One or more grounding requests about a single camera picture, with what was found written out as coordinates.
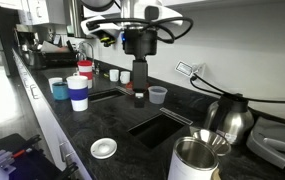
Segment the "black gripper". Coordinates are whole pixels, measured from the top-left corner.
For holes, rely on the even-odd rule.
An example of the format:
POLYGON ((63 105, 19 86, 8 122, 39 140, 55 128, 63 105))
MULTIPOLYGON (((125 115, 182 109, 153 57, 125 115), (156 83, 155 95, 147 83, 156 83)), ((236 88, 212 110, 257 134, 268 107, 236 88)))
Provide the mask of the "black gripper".
MULTIPOLYGON (((128 55, 133 55, 136 60, 144 60, 147 55, 157 52, 157 32, 155 30, 126 29, 122 35, 123 50, 128 55)), ((136 93, 134 106, 144 107, 144 94, 136 93)))

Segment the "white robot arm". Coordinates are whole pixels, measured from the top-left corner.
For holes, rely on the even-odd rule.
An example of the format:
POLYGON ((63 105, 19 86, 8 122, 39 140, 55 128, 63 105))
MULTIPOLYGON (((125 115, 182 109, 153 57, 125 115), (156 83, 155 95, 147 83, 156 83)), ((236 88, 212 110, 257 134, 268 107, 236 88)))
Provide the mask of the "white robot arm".
POLYGON ((134 106, 142 108, 147 92, 146 57, 157 53, 157 42, 173 44, 193 26, 193 21, 165 7, 161 0, 120 0, 120 16, 95 16, 80 23, 85 35, 97 37, 105 46, 122 39, 123 51, 133 55, 132 90, 134 106))

